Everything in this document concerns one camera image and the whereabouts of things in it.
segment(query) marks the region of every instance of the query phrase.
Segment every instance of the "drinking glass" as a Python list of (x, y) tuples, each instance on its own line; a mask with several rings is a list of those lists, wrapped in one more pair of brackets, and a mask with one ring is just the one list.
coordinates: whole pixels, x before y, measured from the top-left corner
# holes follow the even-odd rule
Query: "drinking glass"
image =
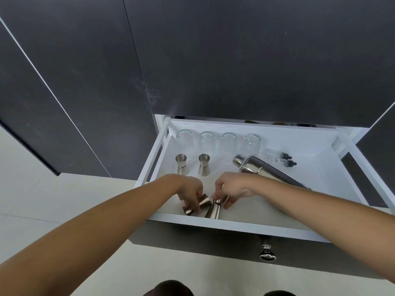
[(189, 130), (183, 129), (178, 131), (175, 138), (177, 140), (179, 153), (184, 154), (187, 161), (195, 159), (195, 144), (192, 133)]
[(225, 133), (221, 137), (220, 160), (224, 165), (232, 164), (237, 150), (237, 137), (233, 133)]
[(211, 132), (202, 132), (199, 138), (200, 154), (208, 154), (211, 159), (215, 155), (215, 136)]
[(260, 149), (261, 138), (257, 134), (247, 134), (244, 136), (244, 153), (246, 156), (257, 156)]

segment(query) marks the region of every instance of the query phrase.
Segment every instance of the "hand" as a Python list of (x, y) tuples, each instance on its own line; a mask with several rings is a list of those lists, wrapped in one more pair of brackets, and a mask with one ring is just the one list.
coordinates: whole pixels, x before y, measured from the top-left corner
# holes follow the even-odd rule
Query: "hand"
[(247, 188), (248, 179), (252, 174), (224, 172), (215, 181), (215, 194), (213, 199), (223, 199), (229, 196), (224, 203), (224, 208), (228, 209), (241, 197), (251, 197), (255, 194)]
[(185, 206), (192, 208), (196, 214), (200, 213), (198, 198), (203, 195), (203, 183), (200, 179), (182, 176), (181, 188), (177, 194), (178, 198), (185, 202)]

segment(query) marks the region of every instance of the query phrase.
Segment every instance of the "person's right arm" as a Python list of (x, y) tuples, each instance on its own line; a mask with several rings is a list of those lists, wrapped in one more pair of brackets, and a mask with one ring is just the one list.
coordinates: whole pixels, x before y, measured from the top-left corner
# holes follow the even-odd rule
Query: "person's right arm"
[(395, 216), (256, 174), (225, 172), (214, 199), (259, 195), (395, 283)]

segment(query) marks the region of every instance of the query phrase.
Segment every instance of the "person's left hand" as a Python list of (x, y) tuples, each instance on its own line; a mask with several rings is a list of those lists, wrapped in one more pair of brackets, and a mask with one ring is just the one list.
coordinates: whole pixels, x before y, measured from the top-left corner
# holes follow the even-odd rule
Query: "person's left hand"
[(200, 179), (193, 176), (182, 176), (181, 189), (177, 194), (187, 207), (192, 208), (196, 214), (200, 213), (198, 198), (203, 195), (203, 183)]

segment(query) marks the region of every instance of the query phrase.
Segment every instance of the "person's left arm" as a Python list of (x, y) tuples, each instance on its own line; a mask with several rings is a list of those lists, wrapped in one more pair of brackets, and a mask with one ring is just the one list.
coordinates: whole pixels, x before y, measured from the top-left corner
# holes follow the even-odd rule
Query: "person's left arm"
[(78, 215), (0, 264), (0, 295), (70, 295), (172, 195), (199, 212), (203, 184), (167, 174)]

